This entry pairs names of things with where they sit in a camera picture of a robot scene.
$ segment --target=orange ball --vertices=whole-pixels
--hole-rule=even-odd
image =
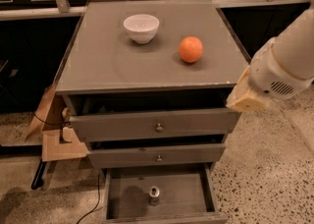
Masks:
[[[197,37],[186,37],[180,43],[179,54],[185,62],[194,63],[203,54],[203,43]]]

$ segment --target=black metal leg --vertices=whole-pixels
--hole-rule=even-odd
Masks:
[[[31,188],[33,190],[36,190],[36,189],[42,187],[42,185],[43,185],[42,174],[45,171],[46,164],[47,164],[47,162],[42,161],[42,159],[40,159],[35,177],[33,178],[33,181],[31,184]]]

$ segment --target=concrete floor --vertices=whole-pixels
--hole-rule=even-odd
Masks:
[[[25,143],[30,120],[1,115],[0,144],[40,143]],[[32,191],[39,158],[0,156],[0,224],[75,224],[96,204],[98,173],[87,159],[51,162]],[[211,177],[229,224],[314,223],[314,87],[272,110],[243,113]],[[102,207],[80,223],[99,223]]]

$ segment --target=cardboard box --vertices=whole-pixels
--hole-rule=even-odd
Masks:
[[[55,94],[56,84],[47,87],[28,128],[26,141],[42,135],[42,160],[55,161],[86,156],[87,149],[72,128],[64,128],[66,104]]]

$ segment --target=drawer handle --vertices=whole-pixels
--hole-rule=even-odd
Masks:
[[[163,159],[161,158],[161,155],[158,155],[157,159],[156,159],[156,162],[161,162],[161,161],[163,161]]]
[[[164,132],[164,128],[163,128],[163,126],[160,123],[158,123],[157,126],[156,126],[156,132],[157,133]]]

